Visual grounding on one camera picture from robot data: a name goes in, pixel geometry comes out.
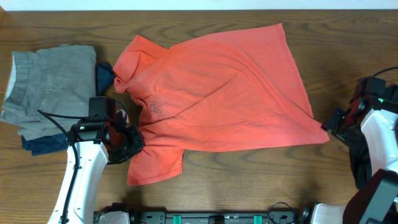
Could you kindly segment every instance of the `gray cloth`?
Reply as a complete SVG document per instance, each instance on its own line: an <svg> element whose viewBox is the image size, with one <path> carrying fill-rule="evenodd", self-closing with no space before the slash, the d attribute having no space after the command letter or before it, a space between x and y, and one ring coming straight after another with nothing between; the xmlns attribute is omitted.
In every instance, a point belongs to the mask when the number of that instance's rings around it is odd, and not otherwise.
<svg viewBox="0 0 398 224"><path fill-rule="evenodd" d="M61 131L38 109L68 116L87 116L96 96L94 47L62 45L36 52L13 52L15 72L2 106L1 120L20 126L26 140ZM75 119L54 118L67 131Z"/></svg>

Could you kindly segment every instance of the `wooden table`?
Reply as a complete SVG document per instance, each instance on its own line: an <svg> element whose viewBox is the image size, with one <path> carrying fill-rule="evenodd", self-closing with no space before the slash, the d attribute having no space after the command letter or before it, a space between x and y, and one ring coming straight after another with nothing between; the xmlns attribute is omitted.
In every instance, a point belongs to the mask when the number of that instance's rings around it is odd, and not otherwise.
<svg viewBox="0 0 398 224"><path fill-rule="evenodd" d="M13 12L0 17L0 99L13 50L60 44L95 46L114 64L136 34L164 47L205 34L282 23L315 118L346 108L360 77L397 65L397 11ZM383 78L398 83L396 72ZM108 94L139 109L128 94ZM57 201L66 152L32 157L17 127L0 124L0 223L46 223ZM284 201L343 205L356 193L348 149L322 145L227 153L187 151L183 174L142 187L126 185L129 164L108 166L96 209L112 202L168 210L266 210Z"/></svg>

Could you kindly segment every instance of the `dark blue cloth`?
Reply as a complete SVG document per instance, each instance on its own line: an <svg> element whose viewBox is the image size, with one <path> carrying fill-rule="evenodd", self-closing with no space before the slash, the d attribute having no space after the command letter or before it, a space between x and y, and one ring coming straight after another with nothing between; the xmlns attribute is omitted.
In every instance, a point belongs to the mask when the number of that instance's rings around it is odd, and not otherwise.
<svg viewBox="0 0 398 224"><path fill-rule="evenodd" d="M113 67L108 62L97 65L95 77L97 96L101 96L104 91L113 83L115 78Z"/></svg>
<svg viewBox="0 0 398 224"><path fill-rule="evenodd" d="M63 133L43 136L30 141L26 141L23 136L21 138L22 147L26 151L32 151L32 156L58 152L68 148L67 137Z"/></svg>
<svg viewBox="0 0 398 224"><path fill-rule="evenodd" d="M108 62L96 66L95 82L97 96L101 96L105 92L113 83L114 78L113 67ZM32 156L58 152L68 148L67 138L64 134L44 136L30 141L26 141L23 136L21 137L22 147L27 151L32 151Z"/></svg>

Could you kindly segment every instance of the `red cloth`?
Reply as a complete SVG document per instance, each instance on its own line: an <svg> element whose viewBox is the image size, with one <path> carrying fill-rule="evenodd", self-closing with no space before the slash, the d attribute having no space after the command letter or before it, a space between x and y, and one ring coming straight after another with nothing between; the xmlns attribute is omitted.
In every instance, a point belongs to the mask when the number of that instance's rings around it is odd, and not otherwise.
<svg viewBox="0 0 398 224"><path fill-rule="evenodd" d="M118 93L142 106L146 146L127 183L182 173L185 149L226 152L316 144L313 119L282 25L210 34L162 48L136 36L114 66Z"/></svg>

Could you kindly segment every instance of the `white backdrop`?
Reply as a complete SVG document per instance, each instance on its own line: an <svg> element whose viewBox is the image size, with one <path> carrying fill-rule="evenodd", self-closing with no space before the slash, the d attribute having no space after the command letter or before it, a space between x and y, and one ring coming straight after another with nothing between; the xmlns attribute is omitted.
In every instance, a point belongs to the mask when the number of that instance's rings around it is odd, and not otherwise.
<svg viewBox="0 0 398 224"><path fill-rule="evenodd" d="M0 0L6 11L398 9L398 0Z"/></svg>

